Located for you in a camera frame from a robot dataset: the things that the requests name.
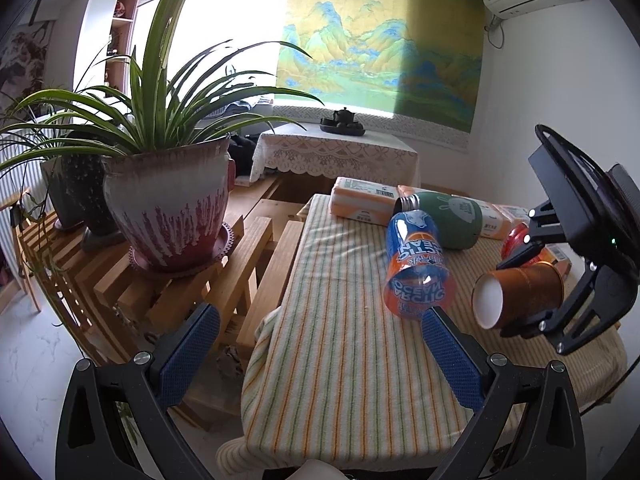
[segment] tiled floor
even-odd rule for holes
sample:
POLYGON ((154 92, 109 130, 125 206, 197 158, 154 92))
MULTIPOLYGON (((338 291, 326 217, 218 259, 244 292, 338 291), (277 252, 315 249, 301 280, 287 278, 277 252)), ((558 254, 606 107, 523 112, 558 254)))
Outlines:
MULTIPOLYGON (((40 296, 39 301, 40 314, 30 298, 19 294, 0 315, 0 417, 42 480, 54 480, 60 411, 81 354, 66 329, 58 326, 60 320, 46 300, 40 296)), ((240 420, 233 418, 209 433, 181 420, 176 423, 214 478, 223 478, 216 468, 216 451, 223 442, 242 435, 240 420)), ((152 465, 143 463, 143 467, 161 478, 157 469, 152 473, 152 465)), ((257 472, 239 478, 260 476, 257 472)))

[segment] blue textured pad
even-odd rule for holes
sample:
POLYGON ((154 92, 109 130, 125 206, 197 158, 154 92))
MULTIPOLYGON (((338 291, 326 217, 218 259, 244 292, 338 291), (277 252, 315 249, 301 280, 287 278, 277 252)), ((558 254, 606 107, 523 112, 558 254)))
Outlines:
POLYGON ((460 405, 475 412, 480 410, 484 404, 480 372, 433 309, 422 316, 422 339, 460 405))
POLYGON ((162 410, 180 404, 219 331, 220 314, 209 305, 160 371, 156 399, 162 410))

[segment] green bottle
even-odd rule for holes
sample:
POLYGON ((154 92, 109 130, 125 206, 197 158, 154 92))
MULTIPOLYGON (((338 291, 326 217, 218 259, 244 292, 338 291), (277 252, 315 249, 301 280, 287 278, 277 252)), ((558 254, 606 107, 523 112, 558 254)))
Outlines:
POLYGON ((440 245, 446 249, 470 249, 482 230, 482 210, 473 200, 437 191, 422 191, 396 200, 394 214, 421 209, 438 226, 440 245))

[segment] metal screw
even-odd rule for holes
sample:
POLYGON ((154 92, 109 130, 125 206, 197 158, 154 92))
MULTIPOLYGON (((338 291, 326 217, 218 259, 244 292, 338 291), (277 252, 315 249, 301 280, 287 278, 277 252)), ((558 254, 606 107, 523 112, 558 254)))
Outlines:
POLYGON ((133 356, 133 362, 137 365, 146 365, 151 359, 149 352, 138 352, 133 356))
POLYGON ((555 372, 561 374, 565 370, 565 366, 563 362, 560 361, 551 361, 551 369, 555 372))
POLYGON ((79 372, 84 372, 89 366, 91 366, 91 359, 80 359, 76 363, 76 370, 79 372))
POLYGON ((491 362, 496 366, 504 366, 507 364, 507 358, 502 354, 493 354, 491 356, 491 362))

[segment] paper cup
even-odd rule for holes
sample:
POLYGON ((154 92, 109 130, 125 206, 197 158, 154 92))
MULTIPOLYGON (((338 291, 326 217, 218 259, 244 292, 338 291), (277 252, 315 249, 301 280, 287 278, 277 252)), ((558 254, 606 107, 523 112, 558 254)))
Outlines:
POLYGON ((564 283, 548 262, 530 267, 492 270, 476 281, 471 304, 482 328, 503 328, 523 316, 559 308, 564 283))

